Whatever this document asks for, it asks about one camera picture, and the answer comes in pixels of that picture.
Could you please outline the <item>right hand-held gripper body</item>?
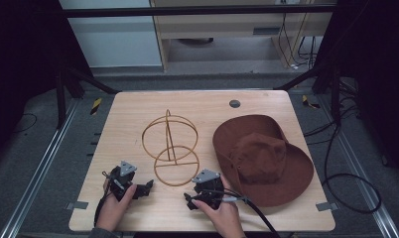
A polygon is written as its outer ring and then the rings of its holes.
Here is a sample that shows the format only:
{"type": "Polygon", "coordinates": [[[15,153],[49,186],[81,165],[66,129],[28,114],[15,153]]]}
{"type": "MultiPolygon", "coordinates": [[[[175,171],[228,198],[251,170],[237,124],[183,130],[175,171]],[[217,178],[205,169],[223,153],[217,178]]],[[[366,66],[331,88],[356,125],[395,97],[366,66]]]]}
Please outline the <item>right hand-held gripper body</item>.
{"type": "Polygon", "coordinates": [[[196,184],[194,191],[197,193],[192,196],[192,199],[200,200],[212,209],[217,210],[224,194],[224,185],[220,173],[203,169],[192,179],[192,182],[196,184]]]}

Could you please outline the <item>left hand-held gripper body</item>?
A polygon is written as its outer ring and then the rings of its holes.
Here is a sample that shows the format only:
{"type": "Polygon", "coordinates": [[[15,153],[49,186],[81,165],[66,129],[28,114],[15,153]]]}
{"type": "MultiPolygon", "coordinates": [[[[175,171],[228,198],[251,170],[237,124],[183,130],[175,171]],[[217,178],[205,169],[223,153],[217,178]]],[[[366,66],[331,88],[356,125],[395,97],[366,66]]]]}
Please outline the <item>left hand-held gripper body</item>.
{"type": "Polygon", "coordinates": [[[118,201],[123,198],[126,190],[132,184],[132,179],[135,176],[136,170],[136,166],[122,161],[119,166],[115,167],[110,172],[110,191],[114,194],[118,201]]]}

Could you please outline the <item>brown wide-brim hat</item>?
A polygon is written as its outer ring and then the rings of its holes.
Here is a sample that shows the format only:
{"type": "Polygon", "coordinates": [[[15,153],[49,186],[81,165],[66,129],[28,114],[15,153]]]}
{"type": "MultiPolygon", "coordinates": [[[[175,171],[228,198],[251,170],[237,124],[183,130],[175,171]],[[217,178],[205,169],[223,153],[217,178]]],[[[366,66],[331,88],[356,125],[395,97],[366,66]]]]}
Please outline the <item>brown wide-brim hat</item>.
{"type": "Polygon", "coordinates": [[[291,202],[313,179],[311,159],[288,142],[269,116],[229,119],[214,131],[212,143],[224,176],[257,206],[291,202]]]}

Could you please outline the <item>person's left hand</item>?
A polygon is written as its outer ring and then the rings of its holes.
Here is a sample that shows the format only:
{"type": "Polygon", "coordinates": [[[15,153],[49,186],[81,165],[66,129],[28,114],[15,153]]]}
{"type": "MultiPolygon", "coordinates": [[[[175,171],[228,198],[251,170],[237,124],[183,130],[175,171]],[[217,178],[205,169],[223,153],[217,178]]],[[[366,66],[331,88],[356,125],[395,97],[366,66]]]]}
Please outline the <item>person's left hand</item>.
{"type": "Polygon", "coordinates": [[[120,201],[113,194],[106,197],[98,214],[95,228],[114,231],[129,208],[136,188],[136,184],[129,186],[120,201]]]}

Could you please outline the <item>person's right hand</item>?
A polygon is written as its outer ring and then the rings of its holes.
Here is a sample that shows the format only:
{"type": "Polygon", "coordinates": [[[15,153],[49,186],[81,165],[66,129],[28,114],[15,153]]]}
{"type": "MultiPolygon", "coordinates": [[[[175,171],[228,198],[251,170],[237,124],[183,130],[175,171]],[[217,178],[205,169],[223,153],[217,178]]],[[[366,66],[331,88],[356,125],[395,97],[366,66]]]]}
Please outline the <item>person's right hand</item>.
{"type": "Polygon", "coordinates": [[[222,238],[246,238],[235,202],[222,202],[218,209],[200,200],[193,199],[192,203],[210,219],[222,238]]]}

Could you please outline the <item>yellow black striped tape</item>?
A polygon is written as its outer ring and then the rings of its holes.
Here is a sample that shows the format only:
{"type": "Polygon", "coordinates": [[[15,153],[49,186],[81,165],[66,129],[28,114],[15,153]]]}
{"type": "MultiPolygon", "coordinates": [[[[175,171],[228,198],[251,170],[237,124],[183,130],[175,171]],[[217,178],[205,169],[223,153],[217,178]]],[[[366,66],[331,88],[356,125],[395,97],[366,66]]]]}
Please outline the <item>yellow black striped tape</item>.
{"type": "Polygon", "coordinates": [[[314,108],[314,109],[319,109],[321,108],[320,104],[318,103],[311,103],[307,97],[307,95],[302,95],[302,103],[304,106],[314,108]]]}
{"type": "Polygon", "coordinates": [[[100,104],[101,104],[102,98],[96,98],[92,104],[92,107],[90,109],[90,115],[95,115],[100,104]]]}

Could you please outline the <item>white cabinet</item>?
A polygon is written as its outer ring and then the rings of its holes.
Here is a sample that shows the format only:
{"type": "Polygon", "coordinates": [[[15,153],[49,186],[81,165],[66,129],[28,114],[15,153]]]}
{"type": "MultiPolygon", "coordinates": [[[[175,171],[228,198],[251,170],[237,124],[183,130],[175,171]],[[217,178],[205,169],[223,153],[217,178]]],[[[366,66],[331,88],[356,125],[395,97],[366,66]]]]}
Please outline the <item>white cabinet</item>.
{"type": "MultiPolygon", "coordinates": [[[[149,0],[60,0],[64,10],[150,7],[149,0]]],[[[69,18],[91,68],[161,66],[153,19],[69,18]]]]}

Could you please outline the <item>black curtain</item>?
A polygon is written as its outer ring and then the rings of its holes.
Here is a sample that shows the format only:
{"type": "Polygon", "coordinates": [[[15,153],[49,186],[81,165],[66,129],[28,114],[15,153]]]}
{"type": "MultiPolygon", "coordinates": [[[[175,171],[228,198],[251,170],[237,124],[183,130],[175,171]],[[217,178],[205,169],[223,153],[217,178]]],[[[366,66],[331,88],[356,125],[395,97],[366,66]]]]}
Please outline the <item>black curtain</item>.
{"type": "Polygon", "coordinates": [[[70,67],[91,74],[68,20],[37,14],[61,8],[60,0],[0,0],[0,152],[28,100],[56,87],[55,56],[44,50],[40,30],[70,67]]]}
{"type": "Polygon", "coordinates": [[[358,102],[383,154],[399,170],[399,0],[337,0],[317,62],[335,56],[357,80],[358,102]]]}

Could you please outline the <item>grey table bracket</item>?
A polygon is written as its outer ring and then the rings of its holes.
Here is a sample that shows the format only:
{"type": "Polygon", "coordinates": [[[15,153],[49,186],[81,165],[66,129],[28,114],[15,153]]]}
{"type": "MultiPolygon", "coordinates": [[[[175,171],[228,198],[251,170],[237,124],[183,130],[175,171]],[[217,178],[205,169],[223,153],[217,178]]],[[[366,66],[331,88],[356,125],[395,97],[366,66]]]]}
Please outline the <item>grey table bracket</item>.
{"type": "Polygon", "coordinates": [[[86,201],[74,201],[69,202],[66,205],[67,210],[75,210],[75,209],[87,209],[88,203],[86,201]]]}
{"type": "Polygon", "coordinates": [[[338,205],[335,202],[322,202],[322,203],[317,203],[316,208],[318,211],[335,211],[338,210],[338,205]]]}

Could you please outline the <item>aluminium floor rail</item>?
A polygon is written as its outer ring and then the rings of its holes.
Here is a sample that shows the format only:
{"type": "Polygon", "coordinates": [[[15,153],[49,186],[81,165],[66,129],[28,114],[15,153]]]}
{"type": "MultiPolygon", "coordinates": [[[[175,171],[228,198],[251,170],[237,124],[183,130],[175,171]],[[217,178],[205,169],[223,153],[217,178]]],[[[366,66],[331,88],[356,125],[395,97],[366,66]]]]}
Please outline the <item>aluminium floor rail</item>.
{"type": "Polygon", "coordinates": [[[56,154],[63,142],[67,130],[74,118],[75,111],[80,104],[79,99],[72,99],[66,110],[66,119],[63,125],[55,131],[55,134],[46,148],[31,180],[29,181],[20,201],[14,209],[14,212],[0,232],[0,238],[16,238],[19,230],[32,207],[34,200],[40,190],[40,187],[54,161],[56,154]]]}
{"type": "Polygon", "coordinates": [[[354,213],[370,214],[374,218],[374,221],[377,224],[377,227],[380,230],[383,238],[399,238],[399,230],[387,208],[385,207],[379,190],[375,187],[374,183],[370,180],[369,176],[364,170],[362,164],[358,161],[349,140],[346,138],[345,134],[340,131],[340,126],[336,125],[333,121],[329,101],[324,96],[318,96],[318,100],[327,118],[330,119],[331,123],[334,124],[333,132],[329,139],[329,145],[325,155],[324,184],[327,186],[327,188],[330,188],[330,182],[336,178],[354,178],[367,208],[350,209],[354,213]],[[328,159],[334,141],[337,141],[339,144],[342,157],[345,159],[345,162],[348,165],[348,173],[338,173],[334,175],[328,174],[328,159]]]}

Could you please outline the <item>black frame leg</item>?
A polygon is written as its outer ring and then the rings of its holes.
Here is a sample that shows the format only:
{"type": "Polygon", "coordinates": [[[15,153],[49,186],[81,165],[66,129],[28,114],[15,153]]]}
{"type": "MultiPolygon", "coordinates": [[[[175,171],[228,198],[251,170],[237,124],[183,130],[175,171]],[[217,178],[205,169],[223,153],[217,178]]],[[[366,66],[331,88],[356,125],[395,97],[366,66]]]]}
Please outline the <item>black frame leg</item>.
{"type": "Polygon", "coordinates": [[[293,80],[274,87],[274,90],[290,90],[295,85],[303,81],[315,77],[316,81],[312,86],[312,92],[315,94],[324,93],[328,87],[331,88],[331,116],[336,125],[340,125],[340,111],[339,111],[339,68],[335,63],[322,62],[312,69],[300,74],[293,80]]]}
{"type": "Polygon", "coordinates": [[[103,84],[102,82],[96,80],[93,76],[89,76],[88,74],[85,74],[75,68],[62,67],[56,76],[58,129],[63,126],[67,119],[65,90],[68,90],[72,98],[82,98],[84,95],[84,89],[79,83],[81,80],[91,84],[107,94],[118,93],[117,89],[113,89],[103,84]]]}

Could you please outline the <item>black horizontal frame bar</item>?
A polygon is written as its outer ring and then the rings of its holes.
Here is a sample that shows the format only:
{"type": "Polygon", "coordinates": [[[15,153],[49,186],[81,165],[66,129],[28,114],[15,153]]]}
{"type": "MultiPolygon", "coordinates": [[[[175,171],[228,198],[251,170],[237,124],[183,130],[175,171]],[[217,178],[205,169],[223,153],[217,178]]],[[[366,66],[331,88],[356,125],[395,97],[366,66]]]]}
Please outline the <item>black horizontal frame bar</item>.
{"type": "Polygon", "coordinates": [[[68,18],[90,17],[142,17],[189,16],[230,14],[325,13],[333,12],[335,4],[308,5],[238,5],[238,6],[188,6],[153,8],[69,9],[59,11],[68,18]]]}

